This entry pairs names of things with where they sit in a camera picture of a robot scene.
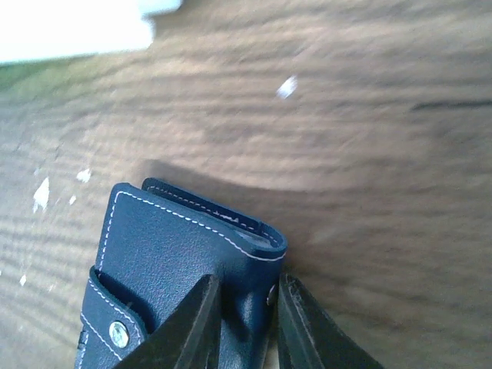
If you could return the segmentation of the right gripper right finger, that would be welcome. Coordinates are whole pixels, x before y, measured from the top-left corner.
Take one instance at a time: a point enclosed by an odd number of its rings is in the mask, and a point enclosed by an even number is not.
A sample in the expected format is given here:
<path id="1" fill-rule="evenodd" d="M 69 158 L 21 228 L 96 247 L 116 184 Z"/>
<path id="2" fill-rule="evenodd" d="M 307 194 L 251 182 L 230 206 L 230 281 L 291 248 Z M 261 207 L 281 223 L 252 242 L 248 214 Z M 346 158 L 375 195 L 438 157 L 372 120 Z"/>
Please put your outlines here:
<path id="1" fill-rule="evenodd" d="M 279 279 L 278 360 L 281 368 L 383 368 L 287 273 Z"/>

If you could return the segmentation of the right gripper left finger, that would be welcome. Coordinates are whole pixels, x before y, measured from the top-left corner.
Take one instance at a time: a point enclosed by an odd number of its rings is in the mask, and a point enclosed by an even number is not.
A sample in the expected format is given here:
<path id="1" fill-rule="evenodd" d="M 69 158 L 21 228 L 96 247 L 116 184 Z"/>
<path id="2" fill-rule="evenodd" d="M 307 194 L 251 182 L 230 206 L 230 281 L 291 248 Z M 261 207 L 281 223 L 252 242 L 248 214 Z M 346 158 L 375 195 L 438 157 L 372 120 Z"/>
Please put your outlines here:
<path id="1" fill-rule="evenodd" d="M 221 336 L 221 285 L 203 276 L 168 319 L 117 368 L 217 368 Z"/>

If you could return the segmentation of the navy blue card holder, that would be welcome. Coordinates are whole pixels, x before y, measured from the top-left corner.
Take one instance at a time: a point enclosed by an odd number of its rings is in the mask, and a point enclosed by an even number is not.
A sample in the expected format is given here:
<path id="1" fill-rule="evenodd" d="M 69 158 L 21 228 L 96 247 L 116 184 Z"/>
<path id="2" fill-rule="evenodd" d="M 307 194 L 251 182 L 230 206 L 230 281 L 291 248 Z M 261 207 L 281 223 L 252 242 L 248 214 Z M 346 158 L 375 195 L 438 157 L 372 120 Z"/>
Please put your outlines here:
<path id="1" fill-rule="evenodd" d="M 88 275 L 75 366 L 114 367 L 213 274 L 222 295 L 219 367 L 262 367 L 287 246 L 272 226 L 156 178 L 115 185 Z"/>

